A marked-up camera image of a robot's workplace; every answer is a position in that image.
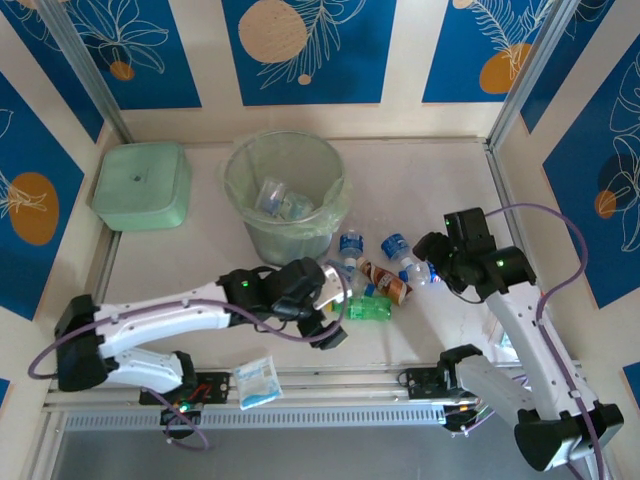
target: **green lid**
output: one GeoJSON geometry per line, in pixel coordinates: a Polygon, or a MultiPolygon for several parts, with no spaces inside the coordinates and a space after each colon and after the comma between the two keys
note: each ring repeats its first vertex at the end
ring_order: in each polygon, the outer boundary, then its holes
{"type": "Polygon", "coordinates": [[[184,151],[177,143],[114,148],[104,158],[92,208],[98,214],[165,210],[176,198],[184,151]]]}

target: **small packet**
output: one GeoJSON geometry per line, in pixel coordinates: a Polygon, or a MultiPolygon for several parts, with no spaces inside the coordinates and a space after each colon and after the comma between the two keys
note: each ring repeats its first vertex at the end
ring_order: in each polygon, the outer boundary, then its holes
{"type": "Polygon", "coordinates": [[[272,357],[246,363],[233,370],[240,409],[262,405],[282,396],[272,357]]]}

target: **transparent trash bin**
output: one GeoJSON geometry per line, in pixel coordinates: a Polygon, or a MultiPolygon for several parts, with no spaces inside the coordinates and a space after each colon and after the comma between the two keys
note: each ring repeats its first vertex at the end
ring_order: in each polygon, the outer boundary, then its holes
{"type": "Polygon", "coordinates": [[[349,210],[351,184],[340,155],[326,141],[305,132],[277,131],[251,138],[223,166],[222,180],[256,252],[273,265],[324,255],[349,210]],[[256,211],[266,177],[307,196],[315,210],[291,222],[256,211]]]}

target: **white floor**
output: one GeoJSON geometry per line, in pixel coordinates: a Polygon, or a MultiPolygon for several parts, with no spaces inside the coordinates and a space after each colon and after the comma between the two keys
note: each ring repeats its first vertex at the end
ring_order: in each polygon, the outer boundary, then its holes
{"type": "MultiPolygon", "coordinates": [[[[444,231],[443,214],[500,206],[480,143],[354,140],[334,145],[354,185],[346,221],[363,231],[365,255],[380,266],[397,270],[379,247],[390,233],[401,232],[416,242],[430,231],[444,231]]],[[[179,293],[233,269],[261,264],[216,179],[216,166],[231,151],[231,145],[187,151],[193,184],[185,223],[173,230],[123,234],[107,302],[179,293]]],[[[489,226],[499,246],[511,243],[502,218],[491,219],[489,226]]],[[[331,258],[338,258],[336,241],[334,236],[331,258]]],[[[471,290],[466,294],[475,296],[471,290]]],[[[257,334],[250,326],[185,334],[150,348],[182,350],[191,354],[197,367],[225,368],[266,352],[281,368],[432,363],[443,349],[466,343],[478,346],[492,361],[513,360],[489,341],[496,320],[487,307],[462,302],[442,284],[434,285],[424,299],[414,296],[402,308],[394,308],[389,323],[345,321],[349,338],[330,351],[257,334]]],[[[297,334],[293,325],[287,331],[297,334]]]]}

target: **water bottle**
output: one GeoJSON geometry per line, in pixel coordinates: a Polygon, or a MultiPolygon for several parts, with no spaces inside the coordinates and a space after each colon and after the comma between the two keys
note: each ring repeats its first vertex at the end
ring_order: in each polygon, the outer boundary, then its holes
{"type": "Polygon", "coordinates": [[[390,235],[380,247],[389,260],[400,262],[403,270],[398,276],[410,285],[426,285],[440,281],[432,266],[413,259],[409,244],[401,234],[390,235]]]}
{"type": "Polygon", "coordinates": [[[327,260],[327,264],[338,270],[345,280],[351,286],[351,295],[356,297],[372,297],[376,291],[376,287],[371,283],[367,277],[360,270],[353,270],[348,268],[344,263],[337,262],[335,260],[327,260]]]}
{"type": "MultiPolygon", "coordinates": [[[[340,312],[344,303],[331,304],[331,311],[340,312]]],[[[348,320],[391,320],[391,300],[386,297],[350,298],[344,312],[348,320]]]]}
{"type": "Polygon", "coordinates": [[[364,239],[354,229],[350,229],[340,236],[340,255],[349,270],[355,270],[356,260],[364,253],[364,239]]]}

